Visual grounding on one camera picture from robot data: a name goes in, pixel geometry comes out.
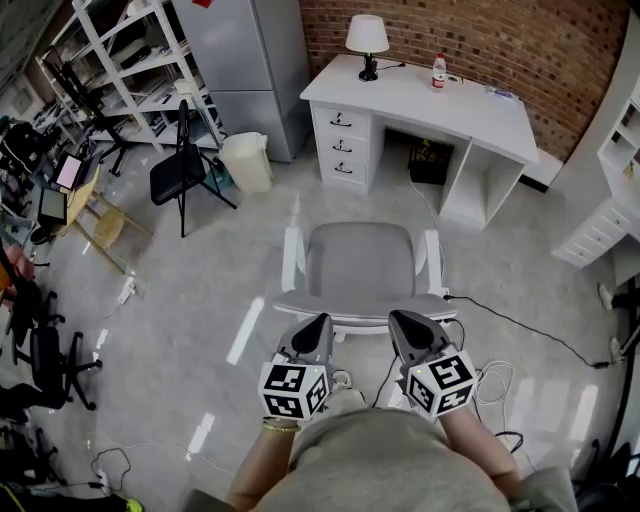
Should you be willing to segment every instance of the bracelet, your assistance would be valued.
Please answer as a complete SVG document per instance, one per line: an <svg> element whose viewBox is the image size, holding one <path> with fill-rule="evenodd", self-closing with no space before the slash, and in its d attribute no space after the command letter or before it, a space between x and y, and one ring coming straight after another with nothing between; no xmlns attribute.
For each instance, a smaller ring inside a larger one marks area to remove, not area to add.
<svg viewBox="0 0 640 512"><path fill-rule="evenodd" d="M277 427L275 425L270 425L269 423L263 423L262 428L265 430L271 430L272 432L281 432L283 434L287 434L289 432L295 433L300 432L300 425L296 425L295 427Z"/></svg>

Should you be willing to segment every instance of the laptop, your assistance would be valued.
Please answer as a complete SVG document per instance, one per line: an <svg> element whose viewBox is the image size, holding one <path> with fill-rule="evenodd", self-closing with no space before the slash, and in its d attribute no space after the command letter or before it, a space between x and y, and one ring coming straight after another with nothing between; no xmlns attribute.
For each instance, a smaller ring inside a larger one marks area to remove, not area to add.
<svg viewBox="0 0 640 512"><path fill-rule="evenodd" d="M55 226L67 223L67 194L42 187L38 222L41 226Z"/></svg>
<svg viewBox="0 0 640 512"><path fill-rule="evenodd" d="M95 161L99 155L88 160L81 160L71 153L64 152L53 173L52 182L67 190L76 190L87 183L89 171L95 168Z"/></svg>

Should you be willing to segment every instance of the floor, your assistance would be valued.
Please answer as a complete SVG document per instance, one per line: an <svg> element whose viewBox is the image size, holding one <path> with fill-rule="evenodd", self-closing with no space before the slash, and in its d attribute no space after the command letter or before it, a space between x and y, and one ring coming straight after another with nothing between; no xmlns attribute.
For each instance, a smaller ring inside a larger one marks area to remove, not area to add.
<svg viewBox="0 0 640 512"><path fill-rule="evenodd" d="M224 498L260 429L261 365L295 322L270 305L280 292L284 228L294 204L299 201L305 230L326 222L376 220L406 226L417 241L433 221L410 187L407 151L388 144L372 190L363 197L323 188L311 141L294 164L273 164L270 192L243 195L228 189L236 211L204 189L190 192L184 240L177 204L156 207L149 199L148 173L162 155L137 145L127 153L120 178L103 173L102 193L155 234L148 238L127 227L111 248L135 273L137 286L137 294L120 307L125 277L78 233L69 232L36 255L38 262L51 262L37 280L59 294L57 309L67 317L60 325L63 342L82 331L84 359L96 354L104 362L101 371L83 380L98 404L96 412L86 411L78 400L60 411L31 411L33 423L58 447L68 481L94 479L94 454L121 446L131 462L125 491L147 510L180 510L193 488ZM438 208L440 188L420 188ZM91 227L94 221L85 215L81 222ZM602 310L596 285L613 283L611 264L603 258L578 270L552 257L544 222L545 196L521 184L484 232L440 221L444 285L454 295L471 296L567 340L591 361L606 360L616 318ZM420 286L426 284L421 278ZM229 364L227 355L247 311L254 303L259 308L262 299L264 308L242 356ZM548 338L467 301L456 304L466 329L465 348L476 366L494 359L515 365L506 418L510 430L525 436L526 454L516 453L523 472L530 472L531 464L563 464L579 474L590 460L591 441L606 438L611 429L622 369L593 370ZM101 339L103 330L107 334ZM451 338L459 335L453 326ZM13 366L4 344L0 384L30 382L28 367ZM369 402L392 359L388 336L348 336L334 350L335 364L352 372ZM381 403L389 401L392 388L393 383L385 386ZM487 401L499 398L499 380L488 377L482 392ZM481 405L480 414L493 432L505 429L501 405ZM199 447L192 440L203 428L208 435ZM118 487L127 468L122 455L108 453L99 465ZM69 492L84 497L97 491L76 486Z"/></svg>

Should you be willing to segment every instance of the gray shirt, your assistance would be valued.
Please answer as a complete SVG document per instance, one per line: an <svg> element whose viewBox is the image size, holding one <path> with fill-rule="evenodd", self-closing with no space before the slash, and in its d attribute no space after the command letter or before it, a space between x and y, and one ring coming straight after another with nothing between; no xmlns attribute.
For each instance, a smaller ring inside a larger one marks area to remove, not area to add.
<svg viewBox="0 0 640 512"><path fill-rule="evenodd" d="M569 473L526 478L511 503L422 417L366 409L305 430L291 472L257 511L577 511Z"/></svg>

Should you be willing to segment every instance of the lamp base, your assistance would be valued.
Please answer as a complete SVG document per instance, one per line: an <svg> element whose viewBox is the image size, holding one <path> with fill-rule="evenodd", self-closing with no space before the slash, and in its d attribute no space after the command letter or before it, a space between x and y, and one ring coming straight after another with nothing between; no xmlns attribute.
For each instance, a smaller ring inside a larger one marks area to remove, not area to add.
<svg viewBox="0 0 640 512"><path fill-rule="evenodd" d="M373 55L367 53L364 56L364 70L360 71L358 77L363 82L371 82L373 80L378 79L378 73L376 73L376 68L378 67L378 63L374 60Z"/></svg>

